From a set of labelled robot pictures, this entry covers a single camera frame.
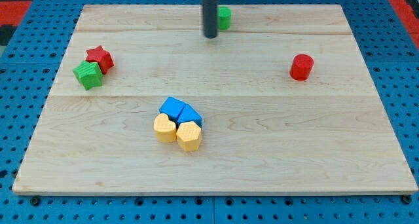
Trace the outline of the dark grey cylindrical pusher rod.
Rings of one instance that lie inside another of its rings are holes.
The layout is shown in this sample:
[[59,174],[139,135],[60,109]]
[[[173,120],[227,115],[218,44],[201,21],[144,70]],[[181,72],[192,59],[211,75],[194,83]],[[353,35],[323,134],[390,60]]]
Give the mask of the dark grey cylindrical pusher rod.
[[201,0],[201,2],[204,37],[214,39],[218,35],[218,0]]

